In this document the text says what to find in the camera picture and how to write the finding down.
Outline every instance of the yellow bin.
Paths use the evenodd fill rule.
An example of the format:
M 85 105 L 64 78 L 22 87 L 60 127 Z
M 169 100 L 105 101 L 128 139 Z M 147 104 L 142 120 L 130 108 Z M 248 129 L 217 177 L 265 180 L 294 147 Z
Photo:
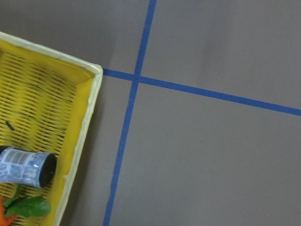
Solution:
M 59 226 L 102 77 L 98 65 L 0 32 L 0 145 L 57 156 L 49 186 L 22 186 L 20 192 L 43 195 L 51 212 L 42 218 L 18 217 L 12 225 Z M 15 188 L 0 183 L 0 196 L 12 197 Z

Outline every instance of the blue and white label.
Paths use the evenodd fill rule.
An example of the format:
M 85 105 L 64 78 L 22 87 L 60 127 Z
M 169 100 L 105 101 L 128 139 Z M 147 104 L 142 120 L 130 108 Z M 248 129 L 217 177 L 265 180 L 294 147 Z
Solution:
M 40 188 L 40 172 L 48 155 L 8 147 L 0 154 L 0 181 Z

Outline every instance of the bottle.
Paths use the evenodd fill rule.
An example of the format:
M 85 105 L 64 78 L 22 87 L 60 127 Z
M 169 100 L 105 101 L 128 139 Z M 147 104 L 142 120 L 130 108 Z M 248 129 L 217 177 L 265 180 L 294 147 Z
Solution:
M 30 152 L 0 145 L 0 182 L 37 188 L 47 186 L 55 174 L 56 157 L 50 152 Z

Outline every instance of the toy carrot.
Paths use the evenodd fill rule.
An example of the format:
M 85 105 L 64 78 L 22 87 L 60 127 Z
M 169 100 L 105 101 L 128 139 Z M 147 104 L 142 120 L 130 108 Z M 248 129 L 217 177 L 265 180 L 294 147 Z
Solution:
M 10 225 L 17 214 L 29 218 L 31 216 L 42 217 L 50 211 L 50 204 L 42 196 L 33 198 L 22 197 L 16 199 L 21 185 L 11 199 L 0 198 L 0 226 Z

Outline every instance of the black mark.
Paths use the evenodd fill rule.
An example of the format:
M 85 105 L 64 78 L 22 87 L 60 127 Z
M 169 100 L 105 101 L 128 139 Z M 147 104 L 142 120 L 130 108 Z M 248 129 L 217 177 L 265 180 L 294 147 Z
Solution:
M 9 127 L 10 130 L 15 130 L 12 125 L 10 125 L 9 121 L 6 121 L 5 124 Z

